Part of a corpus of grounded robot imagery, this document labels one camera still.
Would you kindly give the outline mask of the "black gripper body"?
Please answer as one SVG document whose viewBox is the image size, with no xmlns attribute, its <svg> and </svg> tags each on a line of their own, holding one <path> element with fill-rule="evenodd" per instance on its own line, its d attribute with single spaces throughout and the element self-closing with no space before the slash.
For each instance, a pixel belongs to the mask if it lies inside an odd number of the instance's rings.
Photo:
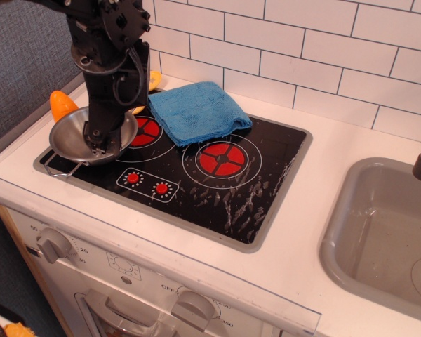
<svg viewBox="0 0 421 337">
<path fill-rule="evenodd" d="M 130 47 L 115 71 L 109 74 L 85 72 L 88 91 L 88 131 L 99 145 L 105 136 L 120 128 L 124 114 L 147 104 L 150 76 L 150 47 L 137 41 Z"/>
</svg>

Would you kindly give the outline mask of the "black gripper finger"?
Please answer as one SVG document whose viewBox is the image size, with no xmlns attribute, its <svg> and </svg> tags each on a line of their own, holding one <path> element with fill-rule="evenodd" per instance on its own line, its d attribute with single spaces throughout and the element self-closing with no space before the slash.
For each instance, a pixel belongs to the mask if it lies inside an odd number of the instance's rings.
<svg viewBox="0 0 421 337">
<path fill-rule="evenodd" d="M 89 143 L 89 148 L 91 150 L 92 156 L 102 157 L 106 154 L 106 150 L 102 149 L 99 145 L 94 143 Z"/>
</svg>

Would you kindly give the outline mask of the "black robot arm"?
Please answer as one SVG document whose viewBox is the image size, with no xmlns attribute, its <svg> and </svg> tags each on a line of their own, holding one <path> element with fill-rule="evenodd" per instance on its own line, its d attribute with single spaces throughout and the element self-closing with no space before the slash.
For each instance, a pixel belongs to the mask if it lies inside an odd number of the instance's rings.
<svg viewBox="0 0 421 337">
<path fill-rule="evenodd" d="M 141 1 L 41 1 L 66 15 L 72 57 L 88 90 L 88 121 L 83 128 L 94 152 L 123 149 L 125 113 L 145 105 L 149 88 L 150 14 Z"/>
</svg>

